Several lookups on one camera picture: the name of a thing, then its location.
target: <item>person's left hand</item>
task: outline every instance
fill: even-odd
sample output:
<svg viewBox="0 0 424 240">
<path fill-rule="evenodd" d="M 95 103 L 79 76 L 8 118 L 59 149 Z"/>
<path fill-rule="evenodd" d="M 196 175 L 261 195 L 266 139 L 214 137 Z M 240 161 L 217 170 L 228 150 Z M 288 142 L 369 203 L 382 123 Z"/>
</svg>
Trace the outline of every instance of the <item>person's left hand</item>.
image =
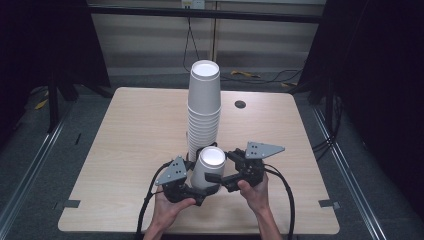
<svg viewBox="0 0 424 240">
<path fill-rule="evenodd" d="M 153 212 L 153 219 L 150 223 L 150 226 L 155 227 L 158 231 L 165 231 L 174 223 L 178 214 L 182 210 L 196 203 L 196 200 L 193 198 L 186 198 L 181 202 L 171 203 L 162 191 L 162 186 L 159 186 L 156 190 L 155 208 Z"/>
</svg>

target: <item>person's right hand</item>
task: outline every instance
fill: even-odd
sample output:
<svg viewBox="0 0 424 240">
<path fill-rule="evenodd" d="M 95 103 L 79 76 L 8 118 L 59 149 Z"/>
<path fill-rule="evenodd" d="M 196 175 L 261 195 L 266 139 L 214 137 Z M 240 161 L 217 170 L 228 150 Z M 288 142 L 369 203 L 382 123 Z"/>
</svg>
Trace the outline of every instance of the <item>person's right hand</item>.
<svg viewBox="0 0 424 240">
<path fill-rule="evenodd" d="M 240 188 L 240 194 L 247 200 L 247 204 L 255 214 L 269 210 L 268 176 L 266 173 L 264 173 L 262 182 L 253 188 L 244 180 L 240 180 L 237 185 Z"/>
</svg>

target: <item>gray carpet floor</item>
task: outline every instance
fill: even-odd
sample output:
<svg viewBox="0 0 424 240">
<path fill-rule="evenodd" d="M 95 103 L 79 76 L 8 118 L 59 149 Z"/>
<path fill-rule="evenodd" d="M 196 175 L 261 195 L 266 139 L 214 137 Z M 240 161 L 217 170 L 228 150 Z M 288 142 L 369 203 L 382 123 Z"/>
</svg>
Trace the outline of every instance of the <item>gray carpet floor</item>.
<svg viewBox="0 0 424 240">
<path fill-rule="evenodd" d="M 275 73 L 261 73 L 264 79 L 272 79 Z M 293 73 L 284 73 L 289 78 Z M 154 88 L 188 88 L 188 74 L 155 75 L 138 77 L 114 77 L 111 79 L 113 92 L 121 86 Z M 61 216 L 55 210 L 57 202 L 67 200 L 78 177 L 91 144 L 101 124 L 110 99 L 77 86 L 80 97 L 75 103 L 64 103 L 61 110 L 72 105 L 69 117 L 37 176 L 25 202 L 20 209 L 5 239 L 133 239 L 132 234 L 122 233 L 64 233 L 57 228 Z M 246 84 L 237 81 L 222 82 L 223 90 L 286 92 L 280 82 L 269 84 Z M 27 112 L 8 143 L 0 152 L 0 208 L 3 209 L 20 180 L 26 173 L 32 159 L 41 146 L 49 124 L 48 104 L 41 110 L 34 106 L 43 92 L 30 97 Z M 307 101 L 308 93 L 295 95 L 311 146 L 322 142 L 321 133 L 312 106 Z M 384 175 L 372 154 L 368 152 L 344 113 L 337 136 L 348 163 L 358 180 L 364 195 L 379 219 L 387 239 L 424 239 L 424 224 L 413 212 L 399 189 Z M 318 162 L 324 182 L 332 201 L 340 204 L 335 210 L 340 224 L 336 235 L 298 235 L 294 239 L 372 239 L 363 218 L 358 211 L 339 167 L 328 151 Z M 163 239 L 259 239 L 259 236 L 173 236 Z"/>
</svg>

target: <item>wall socket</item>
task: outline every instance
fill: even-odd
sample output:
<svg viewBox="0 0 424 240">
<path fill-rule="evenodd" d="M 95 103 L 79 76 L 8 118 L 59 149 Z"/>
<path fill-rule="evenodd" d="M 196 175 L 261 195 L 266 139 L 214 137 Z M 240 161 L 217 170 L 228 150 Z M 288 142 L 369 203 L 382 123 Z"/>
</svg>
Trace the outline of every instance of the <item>wall socket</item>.
<svg viewBox="0 0 424 240">
<path fill-rule="evenodd" d="M 181 0 L 184 9 L 205 9 L 205 0 Z"/>
</svg>

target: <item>table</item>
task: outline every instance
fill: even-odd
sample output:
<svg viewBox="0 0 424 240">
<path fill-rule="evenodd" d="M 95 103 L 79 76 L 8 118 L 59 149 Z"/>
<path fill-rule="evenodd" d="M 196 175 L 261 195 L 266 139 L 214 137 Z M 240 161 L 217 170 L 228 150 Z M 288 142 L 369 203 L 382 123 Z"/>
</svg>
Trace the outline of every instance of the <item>table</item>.
<svg viewBox="0 0 424 240">
<path fill-rule="evenodd" d="M 156 170 L 187 153 L 188 90 L 119 88 L 99 128 L 69 197 L 78 208 L 65 208 L 59 229 L 67 232 L 135 232 L 139 210 Z M 296 204 L 296 234 L 336 234 L 329 199 L 294 99 L 289 94 L 222 91 L 218 146 L 245 149 L 248 141 L 281 145 L 282 153 L 266 158 L 291 186 Z M 239 109 L 237 100 L 246 103 Z M 228 161 L 225 175 L 234 173 Z M 269 175 L 270 205 L 281 233 L 287 233 L 290 211 L 287 193 Z M 152 199 L 143 230 L 153 214 Z M 256 234 L 256 218 L 238 192 L 225 188 L 201 207 L 184 210 L 173 234 Z"/>
</svg>

